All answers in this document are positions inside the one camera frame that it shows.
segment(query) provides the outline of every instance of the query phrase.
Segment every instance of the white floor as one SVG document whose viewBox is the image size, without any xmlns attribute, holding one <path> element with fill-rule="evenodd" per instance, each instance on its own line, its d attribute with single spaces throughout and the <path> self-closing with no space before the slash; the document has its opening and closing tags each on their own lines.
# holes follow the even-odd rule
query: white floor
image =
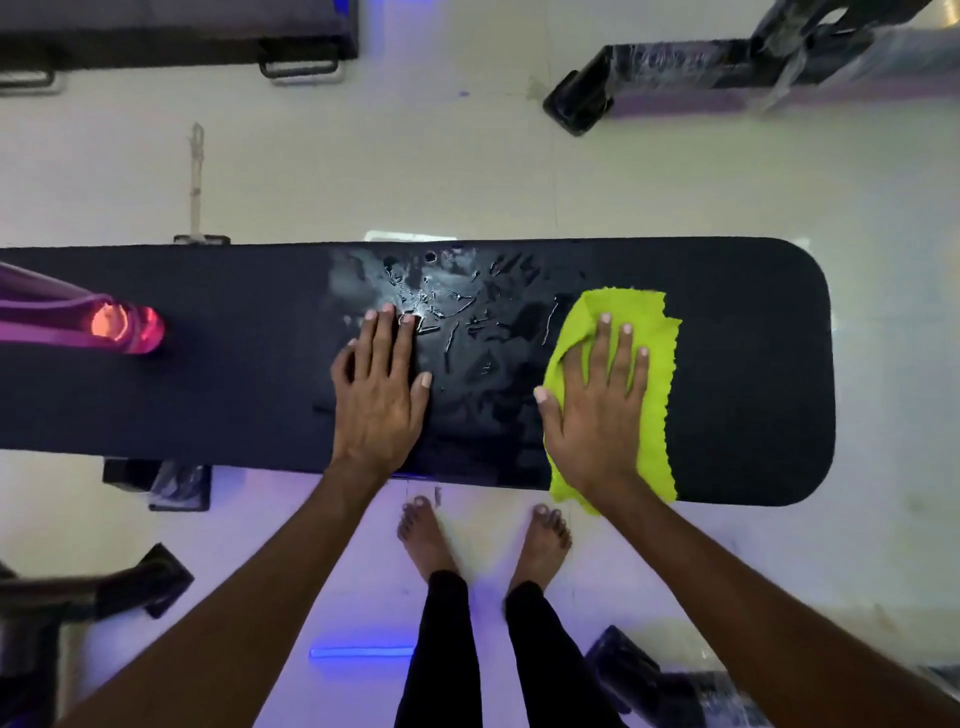
<svg viewBox="0 0 960 728">
<path fill-rule="evenodd" d="M 252 67 L 120 71 L 73 74 L 56 97 L 0 99 L 0 244 L 186 232 L 194 121 L 206 129 L 204 229 L 237 243 L 370 230 L 792 240 L 824 268 L 833 301 L 832 471 L 788 508 L 679 510 L 902 658 L 960 658 L 960 102 L 607 120 L 574 139 L 539 100 L 603 43 L 747 35 L 767 0 L 365 5 L 363 58 L 340 85 L 274 88 Z M 934 0 L 918 24 L 956 18 L 956 3 Z M 220 469 L 208 514 L 152 514 L 102 485 L 99 469 L 92 457 L 0 453 L 0 559 L 24 574 L 79 574 L 124 568 L 162 541 L 197 581 L 160 621 L 128 615 L 91 629 L 79 694 L 242 564 L 313 484 Z M 413 643 L 425 589 L 394 530 L 418 492 L 433 497 L 434 486 L 396 481 L 373 504 L 258 725 L 392 725 L 405 663 L 316 665 L 307 652 Z M 525 725 L 498 601 L 540 494 L 442 494 L 474 584 L 487 723 Z M 712 665 L 610 527 L 565 510 L 576 547 L 549 596 L 578 643 L 615 623 L 667 665 Z"/>
</svg>

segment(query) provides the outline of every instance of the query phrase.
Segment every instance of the bare foot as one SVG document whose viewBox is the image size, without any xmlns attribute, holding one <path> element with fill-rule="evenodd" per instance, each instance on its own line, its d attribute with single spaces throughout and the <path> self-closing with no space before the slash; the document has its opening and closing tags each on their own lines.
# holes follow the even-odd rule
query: bare foot
<svg viewBox="0 0 960 728">
<path fill-rule="evenodd" d="M 551 511 L 543 503 L 534 506 L 527 538 L 507 594 L 525 581 L 532 581 L 545 590 L 560 570 L 571 546 L 573 540 L 561 512 Z"/>
<path fill-rule="evenodd" d="M 423 581 L 429 581 L 434 571 L 460 573 L 427 498 L 417 496 L 413 503 L 403 506 L 396 536 L 403 542 Z"/>
</svg>

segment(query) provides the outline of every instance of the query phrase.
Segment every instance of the cleaning cloth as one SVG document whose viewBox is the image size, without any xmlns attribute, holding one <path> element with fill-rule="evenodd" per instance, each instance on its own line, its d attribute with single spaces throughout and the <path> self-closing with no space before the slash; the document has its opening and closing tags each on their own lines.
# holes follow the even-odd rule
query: cleaning cloth
<svg viewBox="0 0 960 728">
<path fill-rule="evenodd" d="M 597 319 L 602 313 L 613 316 L 611 349 L 608 367 L 616 352 L 620 327 L 624 324 L 634 326 L 634 356 L 640 347 L 650 351 L 650 371 L 647 377 L 647 391 L 643 397 L 643 409 L 640 414 L 639 453 L 636 469 L 650 484 L 654 492 L 670 502 L 676 500 L 677 490 L 666 454 L 666 403 L 670 395 L 670 384 L 676 369 L 674 353 L 677 349 L 677 334 L 680 332 L 680 319 L 671 319 L 663 315 L 664 294 L 659 291 L 635 291 L 626 288 L 600 288 L 585 291 L 570 309 L 557 340 L 557 349 L 550 357 L 543 386 L 556 395 L 560 407 L 564 406 L 564 367 L 561 360 L 571 348 L 585 342 L 583 348 L 584 377 L 587 377 L 588 358 L 596 336 Z M 630 381 L 634 371 L 631 365 Z M 557 470 L 550 458 L 552 479 L 550 495 L 556 501 L 575 498 L 592 514 L 596 510 L 574 490 Z"/>
</svg>

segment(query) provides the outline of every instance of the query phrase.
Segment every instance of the blue led light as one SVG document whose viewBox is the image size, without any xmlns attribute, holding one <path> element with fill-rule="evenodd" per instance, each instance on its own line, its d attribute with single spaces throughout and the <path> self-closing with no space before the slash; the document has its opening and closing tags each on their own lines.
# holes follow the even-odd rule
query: blue led light
<svg viewBox="0 0 960 728">
<path fill-rule="evenodd" d="M 311 660 L 325 660 L 330 657 L 411 657 L 413 647 L 314 647 L 310 650 Z"/>
</svg>

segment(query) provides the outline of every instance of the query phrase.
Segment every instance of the black leggings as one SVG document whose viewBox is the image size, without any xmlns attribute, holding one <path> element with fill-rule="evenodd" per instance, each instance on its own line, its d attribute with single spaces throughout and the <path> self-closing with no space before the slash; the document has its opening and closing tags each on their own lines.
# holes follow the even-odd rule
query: black leggings
<svg viewBox="0 0 960 728">
<path fill-rule="evenodd" d="M 504 614 L 530 728 L 623 728 L 539 586 L 527 581 L 516 587 L 504 601 Z M 467 582 L 453 571 L 437 571 L 430 576 L 395 726 L 482 724 Z"/>
</svg>

